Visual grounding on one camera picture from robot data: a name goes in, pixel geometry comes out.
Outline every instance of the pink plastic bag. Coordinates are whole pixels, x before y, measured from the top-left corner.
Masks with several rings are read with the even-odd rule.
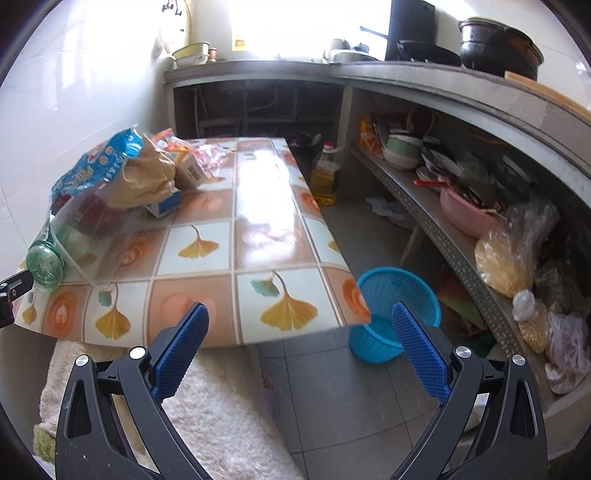
[[[589,330],[578,316],[550,313],[550,336],[545,365],[546,378],[554,393],[565,394],[580,384],[591,371],[585,349]]]
[[[191,145],[186,140],[175,137],[171,128],[154,135],[152,141],[165,152],[193,154],[199,166],[206,172],[219,169],[227,155],[226,150],[220,145]]]

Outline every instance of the bright window light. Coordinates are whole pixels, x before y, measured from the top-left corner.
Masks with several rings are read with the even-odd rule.
[[[319,60],[331,38],[351,47],[364,43],[383,60],[387,41],[359,30],[364,26],[388,34],[391,0],[229,0],[234,38],[262,59],[281,56]]]

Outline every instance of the plastic bag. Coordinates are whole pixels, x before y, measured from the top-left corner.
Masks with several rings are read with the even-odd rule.
[[[536,257],[544,238],[560,214],[547,199],[533,199],[508,211],[510,227],[489,231],[476,243],[474,256],[482,280],[497,292],[513,298],[534,284]]]
[[[370,197],[365,201],[371,205],[373,213],[386,217],[394,225],[406,230],[412,230],[416,226],[416,222],[398,202],[388,203],[382,197]]]
[[[591,371],[591,360],[586,355],[589,330],[578,316],[550,313],[550,335],[546,356],[553,364],[546,364],[546,378],[553,392],[564,394],[574,389]]]
[[[548,309],[536,300],[529,290],[522,290],[513,297],[513,319],[530,348],[542,353],[548,345]]]
[[[199,166],[206,172],[221,168],[226,156],[226,149],[221,145],[192,145],[186,140],[174,136],[171,128],[157,133],[152,138],[157,147],[172,155],[173,161],[179,164],[187,154],[192,154]]]
[[[488,183],[488,172],[474,155],[464,152],[464,156],[457,165],[460,167],[461,178]]]
[[[535,273],[535,287],[551,312],[572,313],[581,318],[589,315],[589,302],[563,262],[549,260],[540,267]]]
[[[136,157],[144,142],[134,128],[128,128],[82,155],[51,188],[51,202],[58,197],[75,197],[81,192],[113,180],[128,158]]]

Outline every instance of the white plastic bag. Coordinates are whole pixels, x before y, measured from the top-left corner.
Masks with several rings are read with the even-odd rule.
[[[372,212],[376,215],[386,217],[394,225],[412,230],[416,223],[402,205],[398,202],[388,203],[382,197],[370,197],[365,199],[372,206]]]
[[[550,337],[546,356],[546,378],[553,392],[564,394],[574,389],[591,371],[591,360],[586,355],[589,330],[578,316],[550,313]]]
[[[529,290],[521,290],[513,297],[513,319],[530,348],[542,353],[548,345],[548,309],[534,298]]]

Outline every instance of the cloth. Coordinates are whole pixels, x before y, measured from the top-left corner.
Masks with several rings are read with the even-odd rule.
[[[76,358],[86,354],[99,362],[126,353],[122,348],[57,341],[41,393],[35,455],[54,461],[48,443],[55,443],[61,399]],[[123,397],[114,399],[138,462],[155,470]],[[303,480],[265,409],[254,347],[199,351],[177,394],[164,400],[163,408],[195,458],[216,480]]]

